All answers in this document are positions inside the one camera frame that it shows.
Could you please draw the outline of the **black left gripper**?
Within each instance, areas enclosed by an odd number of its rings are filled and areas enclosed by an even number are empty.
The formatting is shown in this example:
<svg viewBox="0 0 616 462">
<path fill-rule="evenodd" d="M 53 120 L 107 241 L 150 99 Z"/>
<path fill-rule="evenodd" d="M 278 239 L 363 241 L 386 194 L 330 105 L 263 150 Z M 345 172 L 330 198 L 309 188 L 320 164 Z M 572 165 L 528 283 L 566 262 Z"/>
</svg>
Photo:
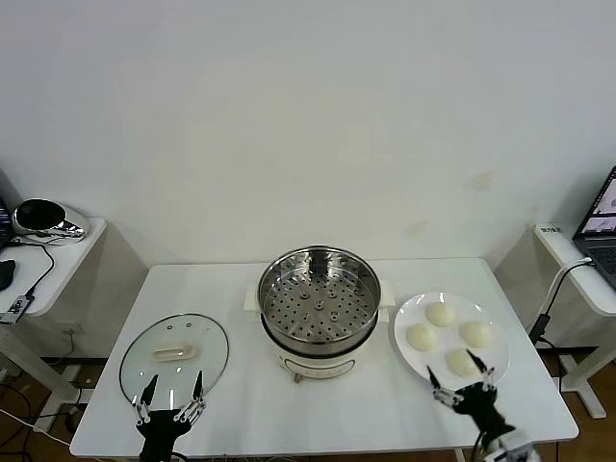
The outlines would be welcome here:
<svg viewBox="0 0 616 462">
<path fill-rule="evenodd" d="M 169 462 L 176 440 L 191 430 L 190 423 L 195 423 L 206 408 L 203 372 L 199 371 L 192 398 L 178 413 L 175 410 L 160 410 L 149 415 L 158 377 L 155 374 L 143 389 L 141 397 L 134 396 L 132 401 L 137 431 L 144 439 L 139 460 L 144 462 Z"/>
</svg>

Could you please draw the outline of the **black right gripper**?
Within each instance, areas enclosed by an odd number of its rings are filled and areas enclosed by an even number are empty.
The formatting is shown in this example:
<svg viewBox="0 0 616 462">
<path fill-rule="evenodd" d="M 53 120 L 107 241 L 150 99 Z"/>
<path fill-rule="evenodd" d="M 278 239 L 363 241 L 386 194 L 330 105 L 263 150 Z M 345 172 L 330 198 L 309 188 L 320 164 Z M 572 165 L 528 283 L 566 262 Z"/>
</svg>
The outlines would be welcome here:
<svg viewBox="0 0 616 462">
<path fill-rule="evenodd" d="M 467 353 L 480 372 L 480 380 L 454 392 L 443 387 L 433 370 L 427 366 L 433 397 L 442 404 L 455 404 L 454 411 L 457 414 L 470 416 L 479 432 L 485 436 L 501 436 L 513 431 L 515 427 L 507 423 L 495 407 L 498 396 L 493 380 L 495 369 L 488 368 L 469 349 Z"/>
</svg>

